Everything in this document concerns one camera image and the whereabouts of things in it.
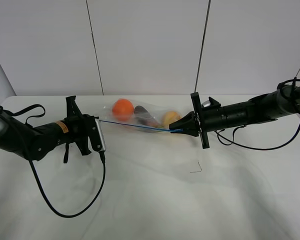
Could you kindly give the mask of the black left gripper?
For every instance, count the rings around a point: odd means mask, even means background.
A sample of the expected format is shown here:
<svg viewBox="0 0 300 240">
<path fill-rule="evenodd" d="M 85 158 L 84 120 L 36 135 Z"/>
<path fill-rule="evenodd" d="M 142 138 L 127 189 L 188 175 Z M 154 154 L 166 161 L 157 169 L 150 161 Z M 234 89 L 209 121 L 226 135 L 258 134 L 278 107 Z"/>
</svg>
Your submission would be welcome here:
<svg viewBox="0 0 300 240">
<path fill-rule="evenodd" d="M 68 96 L 66 100 L 66 118 L 63 120 L 68 128 L 69 139 L 75 143 L 82 156 L 91 153 L 88 140 L 95 152 L 100 151 L 100 134 L 96 118 L 89 114 L 82 114 L 76 104 L 76 96 Z"/>
</svg>

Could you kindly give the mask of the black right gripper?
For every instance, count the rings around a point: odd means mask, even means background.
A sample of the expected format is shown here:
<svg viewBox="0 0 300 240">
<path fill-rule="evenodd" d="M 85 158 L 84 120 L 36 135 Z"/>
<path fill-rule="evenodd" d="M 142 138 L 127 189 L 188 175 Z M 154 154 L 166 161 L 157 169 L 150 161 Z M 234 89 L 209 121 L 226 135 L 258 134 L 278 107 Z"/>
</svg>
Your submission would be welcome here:
<svg viewBox="0 0 300 240">
<path fill-rule="evenodd" d="M 213 124 L 221 126 L 221 107 L 219 108 L 202 108 L 200 95 L 198 92 L 190 94 L 193 110 L 181 119 L 171 123 L 169 129 L 171 134 L 183 134 L 192 137 L 200 136 L 203 149 L 210 147 L 208 132 L 217 129 Z"/>
</svg>

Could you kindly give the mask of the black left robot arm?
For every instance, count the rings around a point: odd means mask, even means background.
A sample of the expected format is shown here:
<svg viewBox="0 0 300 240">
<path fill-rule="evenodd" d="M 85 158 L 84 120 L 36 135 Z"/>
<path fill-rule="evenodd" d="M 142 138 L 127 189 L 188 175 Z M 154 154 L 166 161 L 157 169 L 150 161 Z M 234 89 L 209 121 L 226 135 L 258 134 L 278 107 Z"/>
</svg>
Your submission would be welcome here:
<svg viewBox="0 0 300 240">
<path fill-rule="evenodd" d="M 40 104 L 11 112 L 0 106 L 0 149 L 14 153 L 28 161 L 40 161 L 60 145 L 75 143 L 83 156 L 92 151 L 101 155 L 106 150 L 98 117 L 81 113 L 75 96 L 66 98 L 66 118 L 37 127 L 16 119 Z"/>
</svg>

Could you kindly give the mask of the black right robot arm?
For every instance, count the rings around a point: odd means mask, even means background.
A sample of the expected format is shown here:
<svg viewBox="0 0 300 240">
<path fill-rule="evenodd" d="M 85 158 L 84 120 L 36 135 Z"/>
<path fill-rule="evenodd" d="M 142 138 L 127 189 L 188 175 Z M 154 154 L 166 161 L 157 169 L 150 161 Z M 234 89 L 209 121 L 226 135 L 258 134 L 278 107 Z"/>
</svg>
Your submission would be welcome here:
<svg viewBox="0 0 300 240">
<path fill-rule="evenodd" d="M 262 94 L 248 101 L 222 106 L 209 97 L 202 103 L 198 92 L 192 93 L 193 111 L 169 125 L 172 133 L 200 137 L 203 149 L 208 149 L 208 133 L 215 132 L 221 138 L 221 131 L 229 128 L 238 130 L 248 125 L 276 121 L 278 118 L 300 115 L 300 86 L 294 78 L 278 84 L 276 91 Z"/>
</svg>

